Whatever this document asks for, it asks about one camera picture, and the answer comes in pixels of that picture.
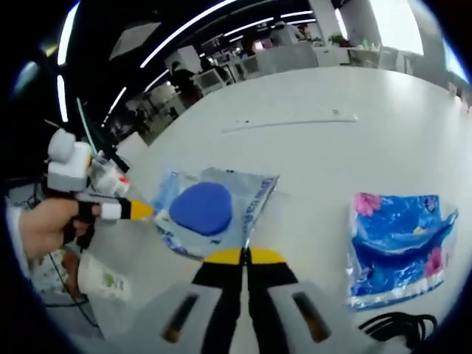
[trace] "pink flower print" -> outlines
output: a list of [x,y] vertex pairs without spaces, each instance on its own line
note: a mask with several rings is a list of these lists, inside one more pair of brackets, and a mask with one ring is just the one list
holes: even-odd
[[369,193],[357,193],[354,197],[355,210],[362,216],[372,216],[381,209],[382,198]]
[[425,264],[425,277],[430,277],[443,269],[443,262],[441,259],[441,248],[434,247],[428,256],[428,262]]

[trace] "white sleeve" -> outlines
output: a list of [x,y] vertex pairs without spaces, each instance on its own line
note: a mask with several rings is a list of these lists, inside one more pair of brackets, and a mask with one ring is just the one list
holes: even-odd
[[20,215],[23,212],[21,208],[10,206],[7,200],[7,224],[10,230],[10,237],[12,240],[13,251],[15,252],[16,259],[20,265],[21,272],[27,278],[30,277],[30,270],[28,269],[27,256],[23,251],[23,240],[20,235]]

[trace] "white desk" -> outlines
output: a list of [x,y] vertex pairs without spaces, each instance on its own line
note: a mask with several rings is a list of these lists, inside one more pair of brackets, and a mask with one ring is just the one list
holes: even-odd
[[[313,123],[221,133],[231,119],[270,122],[342,109],[357,123]],[[280,173],[280,217],[257,228],[252,244],[285,256],[299,280],[311,280],[334,301],[346,294],[347,205],[353,193],[439,193],[459,206],[458,240],[445,282],[399,305],[352,316],[355,323],[390,311],[431,313],[443,320],[472,259],[472,119],[459,100],[424,80],[350,67],[306,69],[228,86],[185,111],[135,163],[130,177],[151,198],[168,167],[213,164]],[[126,307],[91,297],[105,337],[129,325],[165,288],[189,282],[198,264],[168,250],[152,225],[97,226],[90,250],[129,276],[135,297]],[[257,353],[243,292],[232,353]]]

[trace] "blue sponge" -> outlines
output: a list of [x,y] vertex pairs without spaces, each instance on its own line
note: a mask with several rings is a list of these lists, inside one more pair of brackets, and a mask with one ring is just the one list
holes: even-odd
[[232,219],[231,194],[221,184],[195,184],[172,202],[169,215],[178,225],[203,236],[219,234]]

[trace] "plastic bag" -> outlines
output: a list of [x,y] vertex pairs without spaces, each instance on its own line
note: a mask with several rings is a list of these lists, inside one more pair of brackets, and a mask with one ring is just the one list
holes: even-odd
[[380,308],[439,286],[458,214],[437,195],[356,194],[350,209],[349,305]]
[[[165,173],[159,193],[152,202],[158,233],[174,252],[196,259],[203,259],[218,249],[247,246],[254,224],[278,179],[278,175],[261,176],[215,167],[209,167],[195,175],[175,171]],[[232,196],[233,216],[229,226],[223,232],[209,237],[202,237],[179,226],[168,215],[175,198],[186,188],[202,181],[222,184]]]

